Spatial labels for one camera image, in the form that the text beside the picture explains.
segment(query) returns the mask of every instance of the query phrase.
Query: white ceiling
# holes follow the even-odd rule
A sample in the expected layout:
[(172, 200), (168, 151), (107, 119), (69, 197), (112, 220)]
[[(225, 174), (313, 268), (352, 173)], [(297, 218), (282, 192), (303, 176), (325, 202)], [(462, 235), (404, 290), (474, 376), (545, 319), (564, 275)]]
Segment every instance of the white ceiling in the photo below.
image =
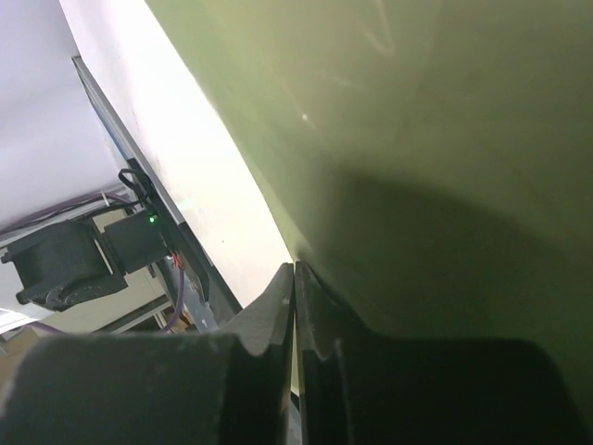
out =
[(0, 227), (117, 182), (58, 0), (0, 2)]

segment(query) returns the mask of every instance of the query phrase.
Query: white wall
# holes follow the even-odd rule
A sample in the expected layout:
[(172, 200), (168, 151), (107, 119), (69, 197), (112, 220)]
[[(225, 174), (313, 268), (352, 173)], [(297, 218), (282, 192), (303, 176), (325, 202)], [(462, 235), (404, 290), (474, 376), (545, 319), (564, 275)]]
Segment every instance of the white wall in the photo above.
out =
[(239, 301), (290, 257), (233, 140), (142, 0), (61, 0), (82, 59)]
[(4, 0), (0, 17), (2, 228), (118, 179), (58, 0)]

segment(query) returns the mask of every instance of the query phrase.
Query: purple cable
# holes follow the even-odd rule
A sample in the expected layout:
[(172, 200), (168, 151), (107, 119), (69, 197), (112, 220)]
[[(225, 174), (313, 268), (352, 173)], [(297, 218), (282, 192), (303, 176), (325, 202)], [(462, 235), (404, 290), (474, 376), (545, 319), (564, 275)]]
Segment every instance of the purple cable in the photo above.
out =
[(182, 316), (184, 289), (185, 289), (185, 272), (180, 267), (179, 268), (179, 288), (177, 289), (177, 301), (175, 302), (175, 312), (173, 313), (173, 316), (170, 318), (170, 320), (167, 322), (167, 324), (165, 324), (159, 330), (159, 332), (170, 331), (173, 328), (173, 326), (175, 325), (175, 323), (177, 322), (177, 320), (179, 320), (179, 317)]

